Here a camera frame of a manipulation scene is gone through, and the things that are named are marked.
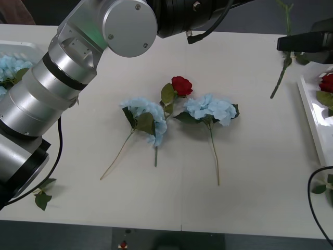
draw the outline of silver cylinder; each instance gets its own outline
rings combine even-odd
[[[40,61],[37,69],[43,68]],[[0,102],[0,119],[12,130],[27,136],[37,137],[43,135],[69,108],[73,99],[62,98],[63,84],[56,78],[34,76],[34,69],[30,69],[21,82],[16,84]],[[67,96],[75,96],[78,91],[71,90]]]

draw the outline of green leaf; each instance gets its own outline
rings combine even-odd
[[[217,123],[217,122],[219,122],[220,120],[217,120],[217,119],[215,119],[214,117],[213,117],[213,123]]]
[[[333,206],[333,190],[329,191],[329,196],[330,196],[330,200],[331,200],[331,205]]]
[[[283,62],[284,67],[289,67],[292,64],[292,59],[290,56],[286,57],[286,59]]]
[[[188,112],[182,112],[179,115],[174,117],[175,119],[186,123],[186,124],[198,124],[202,122],[202,120],[196,120],[194,117],[192,117]]]
[[[319,186],[315,186],[313,189],[312,189],[312,193],[314,194],[322,194],[326,191],[326,185],[319,185]]]
[[[25,68],[25,69],[20,69],[19,71],[17,71],[16,76],[15,76],[15,79],[16,79],[15,84],[22,80],[23,76],[25,75],[25,73],[28,70],[29,70],[28,68]]]
[[[328,117],[333,116],[333,106],[328,107]]]
[[[52,199],[52,196],[47,195],[45,192],[35,194],[35,203],[43,211],[45,211],[47,203]]]
[[[232,104],[232,105],[235,107],[236,112],[237,112],[235,118],[233,118],[233,119],[236,119],[236,118],[239,117],[239,115],[240,115],[240,113],[239,113],[239,107],[238,107],[238,104]]]
[[[126,115],[127,120],[130,122],[132,129],[135,129],[136,122],[135,122],[132,112],[129,111],[128,107],[123,108],[123,111]]]
[[[294,55],[296,57],[296,62],[300,65],[307,65],[310,62],[301,52],[294,52]]]
[[[331,107],[333,106],[333,94],[324,92],[324,91],[317,91],[317,100],[321,104]]]
[[[155,123],[152,114],[141,114],[137,120],[136,129],[155,136]]]
[[[164,108],[164,111],[168,114],[172,114],[172,112],[173,112],[173,103],[170,103],[169,105],[167,105],[167,107]]]
[[[201,118],[200,120],[202,120],[202,122],[204,122],[207,125],[209,125],[211,122],[217,123],[220,121],[215,119],[213,115],[205,115],[205,117]]]
[[[162,89],[162,92],[161,92],[161,99],[162,99],[162,102],[164,104],[168,104],[170,102],[172,102],[175,98],[175,92],[174,92],[174,89],[171,85],[171,83],[168,83],[167,85],[165,85]]]
[[[330,183],[330,184],[333,184],[333,174],[329,174],[327,176],[327,182]]]
[[[47,179],[40,187],[39,189],[44,189],[46,188],[47,186],[49,186],[52,182],[55,182],[57,179],[52,179],[52,178],[49,178]]]

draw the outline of red rose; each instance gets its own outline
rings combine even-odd
[[[172,87],[177,91],[178,96],[186,96],[192,93],[192,83],[184,77],[172,78]]]
[[[333,74],[327,74],[322,78],[322,83],[319,85],[322,91],[333,93]]]
[[[319,85],[322,91],[333,93],[333,84],[329,82],[323,82]]]
[[[322,78],[322,83],[333,84],[333,74],[327,74]]]

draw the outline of black ring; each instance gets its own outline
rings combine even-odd
[[[60,70],[58,66],[51,60],[49,53],[46,53],[43,57],[43,63],[57,79],[66,84],[68,87],[71,87],[75,90],[83,90],[87,86],[86,84],[82,84],[81,82],[74,80],[65,72]]]
[[[5,131],[7,134],[21,139],[21,140],[35,140],[36,138],[38,138],[38,136],[28,136],[25,134],[21,134],[17,131],[15,131],[14,129],[10,128],[9,126],[7,126],[3,121],[0,120],[0,129],[2,129],[3,131]]]

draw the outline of artificial flower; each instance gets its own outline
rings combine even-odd
[[[180,97],[184,97],[186,95],[190,95],[192,90],[192,83],[185,79],[184,77],[174,77],[172,78],[172,87],[177,91],[177,95]]]
[[[148,134],[147,142],[154,143],[155,147],[162,143],[163,135],[168,127],[165,121],[163,108],[160,105],[153,103],[144,97],[137,97],[123,101],[120,104],[120,107],[127,107],[133,114],[134,118],[138,118],[143,113],[151,113],[155,121],[156,136]]]
[[[184,108],[196,120],[212,115],[223,126],[229,126],[237,115],[236,108],[229,101],[213,98],[213,94],[206,94],[198,99],[191,98],[184,104]]]

